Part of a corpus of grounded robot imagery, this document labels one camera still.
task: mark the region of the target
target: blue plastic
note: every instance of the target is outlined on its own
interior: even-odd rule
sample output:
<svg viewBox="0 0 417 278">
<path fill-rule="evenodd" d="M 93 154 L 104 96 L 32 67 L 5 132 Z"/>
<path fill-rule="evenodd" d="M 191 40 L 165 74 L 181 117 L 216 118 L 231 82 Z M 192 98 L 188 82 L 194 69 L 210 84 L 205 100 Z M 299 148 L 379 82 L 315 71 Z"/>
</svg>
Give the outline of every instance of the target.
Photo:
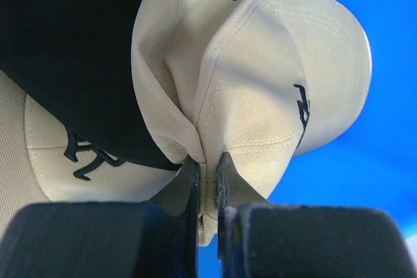
<svg viewBox="0 0 417 278">
<path fill-rule="evenodd" d="M 367 103 L 341 137 L 293 159 L 270 200 L 380 208 L 409 237 L 417 233 L 417 0 L 337 1 L 371 43 Z M 200 277 L 219 277 L 216 240 L 199 253 Z"/>
</svg>

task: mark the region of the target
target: black fabric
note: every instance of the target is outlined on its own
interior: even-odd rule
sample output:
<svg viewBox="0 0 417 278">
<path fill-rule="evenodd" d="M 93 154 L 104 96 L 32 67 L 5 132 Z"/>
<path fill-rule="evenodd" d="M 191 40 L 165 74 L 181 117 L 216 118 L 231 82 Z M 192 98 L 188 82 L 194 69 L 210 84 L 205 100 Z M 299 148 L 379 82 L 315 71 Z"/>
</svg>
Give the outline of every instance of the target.
<svg viewBox="0 0 417 278">
<path fill-rule="evenodd" d="M 0 70 L 98 150 L 175 171 L 147 131 L 130 67 L 141 0 L 0 0 Z"/>
<path fill-rule="evenodd" d="M 0 244 L 0 277 L 191 277 L 184 223 L 152 202 L 30 205 Z"/>
<path fill-rule="evenodd" d="M 250 277 L 417 277 L 399 229 L 380 211 L 250 204 L 238 215 Z"/>
</svg>

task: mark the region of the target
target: blue surface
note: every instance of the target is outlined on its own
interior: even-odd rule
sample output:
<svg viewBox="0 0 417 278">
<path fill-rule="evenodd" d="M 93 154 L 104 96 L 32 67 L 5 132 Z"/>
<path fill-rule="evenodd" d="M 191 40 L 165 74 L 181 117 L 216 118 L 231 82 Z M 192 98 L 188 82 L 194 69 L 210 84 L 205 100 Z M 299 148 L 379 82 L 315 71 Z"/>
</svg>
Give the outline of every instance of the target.
<svg viewBox="0 0 417 278">
<path fill-rule="evenodd" d="M 337 0 L 371 43 L 373 77 L 362 114 L 332 143 L 295 158 L 272 202 L 370 206 L 404 236 L 417 233 L 417 0 Z M 199 249 L 200 277 L 219 277 L 216 240 Z"/>
</svg>

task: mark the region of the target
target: blue background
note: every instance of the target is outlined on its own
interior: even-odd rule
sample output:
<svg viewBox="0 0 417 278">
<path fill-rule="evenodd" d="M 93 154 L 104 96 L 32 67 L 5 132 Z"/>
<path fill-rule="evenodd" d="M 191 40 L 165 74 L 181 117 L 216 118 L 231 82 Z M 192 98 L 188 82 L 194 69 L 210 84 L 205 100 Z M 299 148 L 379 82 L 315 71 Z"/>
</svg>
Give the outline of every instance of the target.
<svg viewBox="0 0 417 278">
<path fill-rule="evenodd" d="M 373 77 L 355 124 L 292 160 L 271 202 L 370 206 L 405 237 L 417 233 L 417 0 L 337 0 L 371 43 Z M 200 277 L 219 277 L 216 239 L 199 249 Z"/>
</svg>

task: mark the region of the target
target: cap brim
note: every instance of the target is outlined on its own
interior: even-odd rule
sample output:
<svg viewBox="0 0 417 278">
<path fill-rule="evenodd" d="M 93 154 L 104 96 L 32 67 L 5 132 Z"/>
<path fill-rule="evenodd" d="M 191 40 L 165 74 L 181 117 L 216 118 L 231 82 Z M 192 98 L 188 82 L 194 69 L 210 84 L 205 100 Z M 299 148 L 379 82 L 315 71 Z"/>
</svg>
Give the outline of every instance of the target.
<svg viewBox="0 0 417 278">
<path fill-rule="evenodd" d="M 309 89 L 308 126 L 295 156 L 340 136 L 359 116 L 371 51 L 358 20 L 335 0 L 269 0 L 293 38 Z"/>
<path fill-rule="evenodd" d="M 87 176 L 73 172 L 90 164 L 93 151 L 77 153 L 74 163 L 64 156 L 64 126 L 0 71 L 0 236 L 12 216 L 27 204 L 49 201 L 148 200 L 175 172 L 106 162 Z"/>
</svg>

